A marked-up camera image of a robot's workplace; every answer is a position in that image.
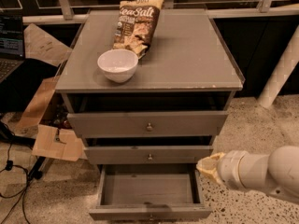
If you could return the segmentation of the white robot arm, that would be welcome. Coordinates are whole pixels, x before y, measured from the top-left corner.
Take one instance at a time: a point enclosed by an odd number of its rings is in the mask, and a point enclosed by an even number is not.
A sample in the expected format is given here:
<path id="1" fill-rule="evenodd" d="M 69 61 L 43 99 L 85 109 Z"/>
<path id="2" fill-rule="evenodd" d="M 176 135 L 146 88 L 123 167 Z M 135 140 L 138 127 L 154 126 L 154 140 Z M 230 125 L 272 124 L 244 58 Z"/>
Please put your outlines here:
<path id="1" fill-rule="evenodd" d="M 196 169 L 228 189 L 256 190 L 299 203 L 299 147 L 279 147 L 268 155 L 245 150 L 216 153 L 197 162 Z"/>

